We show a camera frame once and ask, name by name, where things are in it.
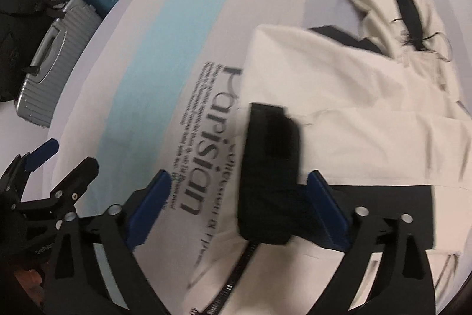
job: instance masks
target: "black bag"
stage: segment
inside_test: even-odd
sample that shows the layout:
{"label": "black bag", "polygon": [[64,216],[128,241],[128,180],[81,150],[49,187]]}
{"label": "black bag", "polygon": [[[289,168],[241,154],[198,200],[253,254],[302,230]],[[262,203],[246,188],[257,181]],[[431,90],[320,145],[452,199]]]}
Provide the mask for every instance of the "black bag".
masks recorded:
{"label": "black bag", "polygon": [[0,0],[0,102],[18,96],[25,69],[62,14],[50,0]]}

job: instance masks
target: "mattress cover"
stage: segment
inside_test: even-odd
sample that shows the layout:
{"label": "mattress cover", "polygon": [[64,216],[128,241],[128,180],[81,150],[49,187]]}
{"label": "mattress cover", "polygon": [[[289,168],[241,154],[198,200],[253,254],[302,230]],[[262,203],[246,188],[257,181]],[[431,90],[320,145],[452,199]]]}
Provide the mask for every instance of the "mattress cover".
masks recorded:
{"label": "mattress cover", "polygon": [[[445,24],[467,106],[472,98],[472,42],[467,39],[472,8],[469,0],[433,2]],[[234,150],[235,129],[234,101],[227,95],[229,87],[238,90],[254,29],[263,23],[302,28],[331,24],[358,35],[359,20],[349,0],[120,0],[58,103],[49,137],[58,139],[61,148],[45,167],[43,193],[49,195],[86,156],[96,157],[101,169],[79,202],[81,215],[123,203],[158,169],[173,173],[168,206],[135,256],[166,306],[179,313],[195,265],[208,257],[214,235],[209,229],[215,227],[212,222],[209,228],[208,215],[172,220],[183,204],[191,170],[180,147],[193,135],[184,124],[190,108],[202,109],[201,122],[191,127],[197,127],[194,141],[201,140],[201,132],[215,123],[208,119],[207,102],[226,97],[226,147],[213,160],[214,167],[224,167]],[[232,173],[231,178],[234,182],[237,176]],[[217,197],[217,189],[208,189],[202,211],[210,212]],[[238,252],[237,244],[227,246]],[[467,268],[461,267],[462,260],[458,271]]]}

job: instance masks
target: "black strap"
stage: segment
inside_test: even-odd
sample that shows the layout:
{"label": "black strap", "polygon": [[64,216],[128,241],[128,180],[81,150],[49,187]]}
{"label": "black strap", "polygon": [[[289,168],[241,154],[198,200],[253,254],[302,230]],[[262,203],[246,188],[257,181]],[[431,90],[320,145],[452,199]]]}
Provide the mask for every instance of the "black strap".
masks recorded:
{"label": "black strap", "polygon": [[354,48],[360,48],[362,50],[367,50],[376,54],[383,55],[381,49],[377,47],[375,43],[373,43],[368,38],[357,40],[352,35],[349,35],[347,32],[340,30],[335,26],[313,27],[310,30],[318,34],[324,35],[325,37],[331,38],[343,45]]}
{"label": "black strap", "polygon": [[8,12],[5,10],[0,10],[0,14],[11,16],[14,18],[31,18],[35,16],[39,16],[41,14],[46,14],[51,18],[64,18],[65,12],[61,10],[55,10],[53,8],[46,7],[44,10],[36,10],[33,12]]}
{"label": "black strap", "polygon": [[37,75],[39,73],[39,66],[28,66],[23,69],[27,74]]}
{"label": "black strap", "polygon": [[423,44],[423,26],[414,0],[396,0],[403,23],[408,30],[407,44],[413,44],[416,51],[426,51]]}

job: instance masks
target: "bed sheet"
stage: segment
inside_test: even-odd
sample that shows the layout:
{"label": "bed sheet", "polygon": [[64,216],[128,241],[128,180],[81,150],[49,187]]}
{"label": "bed sheet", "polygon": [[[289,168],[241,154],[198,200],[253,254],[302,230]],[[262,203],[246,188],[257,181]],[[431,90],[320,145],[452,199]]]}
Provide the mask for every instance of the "bed sheet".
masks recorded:
{"label": "bed sheet", "polygon": [[[433,1],[470,107],[472,6],[469,0]],[[349,0],[120,0],[79,60],[56,108],[49,137],[57,138],[61,149],[44,170],[43,193],[49,195],[84,156],[94,156],[101,174],[79,202],[79,213],[122,203],[157,169],[172,169],[162,154],[175,151],[181,132],[169,130],[179,124],[189,100],[185,95],[192,95],[205,63],[241,62],[253,28],[261,23],[332,24],[357,34],[359,21]],[[215,89],[225,82],[217,80]],[[149,267],[142,260],[149,253],[136,255],[143,270]],[[194,265],[189,260],[188,271]],[[470,271],[468,260],[461,258],[460,271]],[[155,267],[151,270],[148,279],[174,309],[168,290],[155,283]],[[172,279],[166,282],[169,290],[185,290],[188,276]]]}

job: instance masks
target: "metal pin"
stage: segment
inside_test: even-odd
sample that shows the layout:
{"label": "metal pin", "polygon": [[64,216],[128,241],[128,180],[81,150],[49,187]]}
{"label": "metal pin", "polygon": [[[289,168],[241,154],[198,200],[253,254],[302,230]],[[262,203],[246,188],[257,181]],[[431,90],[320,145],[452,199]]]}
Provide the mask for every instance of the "metal pin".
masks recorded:
{"label": "metal pin", "polygon": [[70,212],[70,213],[65,214],[64,220],[66,222],[72,222],[76,217],[77,217],[76,213]]}
{"label": "metal pin", "polygon": [[369,215],[369,210],[363,206],[357,206],[354,210],[357,215],[359,216],[367,216]]}
{"label": "metal pin", "polygon": [[413,222],[413,217],[410,214],[402,214],[401,218],[405,223]]}
{"label": "metal pin", "polygon": [[113,204],[108,208],[108,214],[116,215],[121,213],[121,206],[119,204]]}

